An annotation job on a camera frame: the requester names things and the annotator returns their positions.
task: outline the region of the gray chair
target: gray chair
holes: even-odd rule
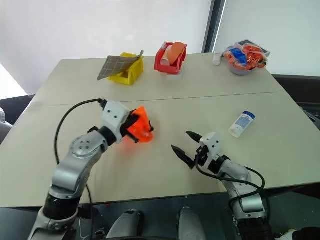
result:
[[[11,130],[12,125],[6,122],[6,115],[3,109],[0,107],[0,145],[4,141],[5,137]]]

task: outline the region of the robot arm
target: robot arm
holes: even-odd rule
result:
[[[202,174],[221,180],[230,196],[234,224],[238,228],[242,239],[273,240],[261,196],[258,193],[252,194],[259,187],[252,184],[249,170],[231,161],[225,155],[218,155],[221,149],[221,140],[216,132],[208,133],[203,137],[190,131],[186,133],[194,141],[200,143],[195,160],[193,161],[186,156],[185,152],[176,146],[172,146],[173,151],[191,169],[196,166]],[[215,176],[204,171],[205,169],[214,173]]]
[[[108,146],[120,143],[125,135],[138,141],[128,128],[139,120],[139,116],[121,103],[108,101],[102,118],[103,126],[76,138],[65,159],[55,169],[45,205],[38,212],[28,240],[65,239],[78,215],[79,201],[92,167]]]

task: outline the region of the small white bottle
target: small white bottle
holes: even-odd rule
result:
[[[170,66],[170,62],[168,60],[168,52],[172,48],[172,45],[168,46],[163,54],[163,57],[160,60],[160,64],[163,66]]]
[[[255,120],[256,116],[249,112],[244,111],[240,117],[232,124],[228,132],[235,138],[239,138],[240,135],[246,130],[250,123]]]
[[[222,57],[221,52],[215,52],[213,54],[213,65],[219,66],[221,63],[221,57]]]

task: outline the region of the white wall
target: white wall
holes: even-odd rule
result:
[[[14,78],[0,64],[0,100],[27,95]]]
[[[320,76],[319,0],[226,0],[215,50],[249,39],[272,74]]]
[[[211,0],[1,0],[0,62],[34,94],[61,59],[155,55],[164,41],[200,53]]]

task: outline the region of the white table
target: white table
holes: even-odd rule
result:
[[[172,151],[171,145],[176,145],[194,156],[198,145],[185,131],[218,132],[221,153],[259,171],[267,188],[320,180],[320,132],[285,91],[142,100],[125,105],[129,109],[146,107],[155,128],[154,140],[134,144],[126,139],[107,150],[88,182],[95,203],[224,192],[218,181],[190,170]],[[56,167],[55,131],[71,106],[34,102],[19,118],[0,146],[1,207],[44,204]],[[252,111],[256,120],[236,139],[228,128],[244,110]],[[100,126],[101,115],[101,108],[94,103],[70,114],[59,136],[62,159],[75,137]],[[260,184],[256,176],[253,181]],[[87,193],[81,202],[88,202]]]
[[[155,71],[155,57],[146,56],[144,72],[132,86],[106,79],[97,81],[105,61],[105,58],[62,60],[32,102],[64,105],[96,98],[130,102],[283,91],[266,69],[237,76],[224,61],[214,66],[212,53],[188,54],[179,75]]]

